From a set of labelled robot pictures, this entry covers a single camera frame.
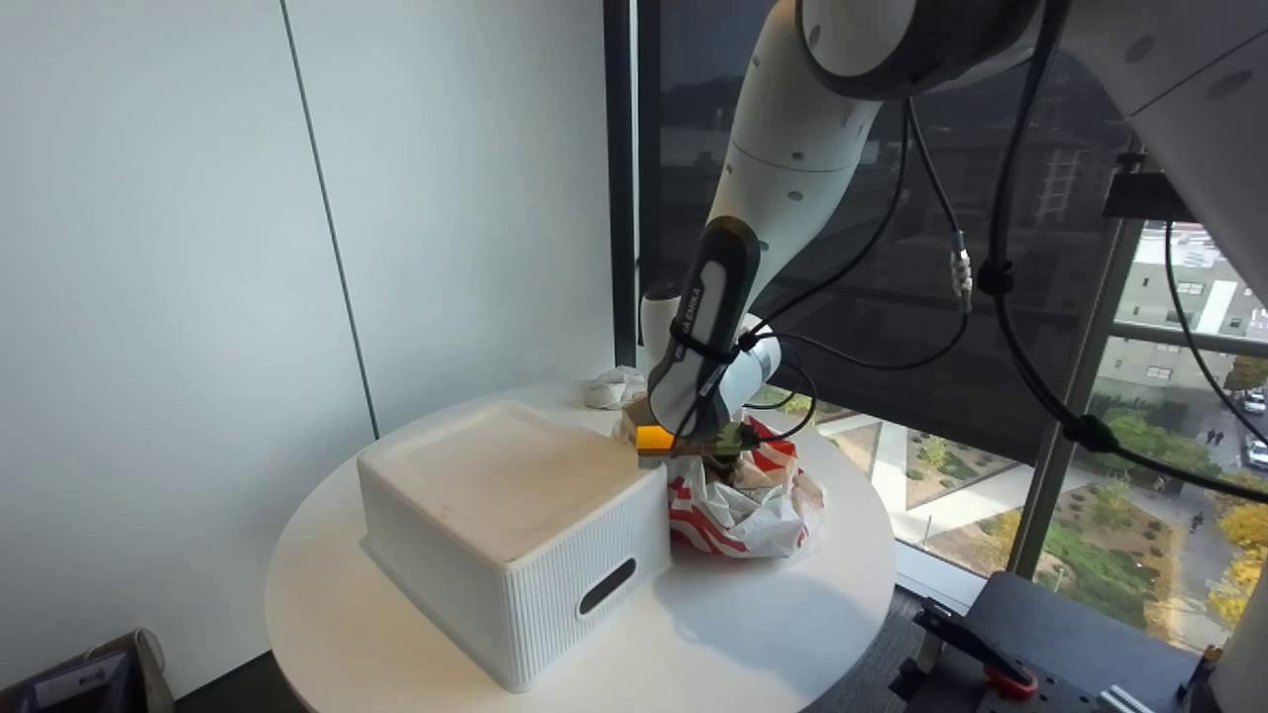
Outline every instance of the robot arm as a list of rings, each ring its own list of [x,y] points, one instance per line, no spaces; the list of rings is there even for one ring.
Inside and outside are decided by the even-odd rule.
[[[739,346],[751,301],[844,198],[884,98],[1025,58],[1044,0],[776,0],[753,47],[724,170],[649,411],[711,440],[776,372],[776,341]],[[1254,288],[1268,285],[1268,3],[1075,0],[1065,50],[1139,128]]]

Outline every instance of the yellow object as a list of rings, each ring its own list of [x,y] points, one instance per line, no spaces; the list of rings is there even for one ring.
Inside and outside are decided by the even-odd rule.
[[[675,430],[671,430],[671,426],[659,426],[659,424],[641,424],[641,426],[633,426],[633,448],[638,448],[641,455],[675,452]]]

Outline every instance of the floor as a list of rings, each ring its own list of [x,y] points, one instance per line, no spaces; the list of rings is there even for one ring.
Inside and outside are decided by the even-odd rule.
[[[810,713],[901,713],[904,700],[887,693],[887,683],[916,656],[918,627],[912,623],[916,599],[896,595],[893,615],[864,655],[864,660],[842,679]],[[301,713],[305,705],[291,693],[278,660],[262,655],[259,660],[196,688],[175,705],[180,713]]]

